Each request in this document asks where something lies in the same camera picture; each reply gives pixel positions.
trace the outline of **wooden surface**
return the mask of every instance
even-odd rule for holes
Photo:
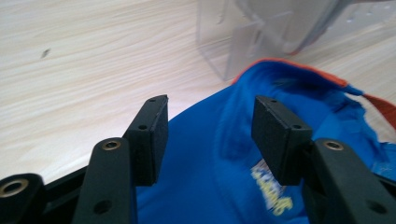
[[[49,183],[85,166],[100,140],[121,136],[149,97],[168,94],[172,118],[228,86],[195,44],[197,8],[193,0],[1,1],[0,179],[38,173]],[[396,103],[394,27],[291,59]]]

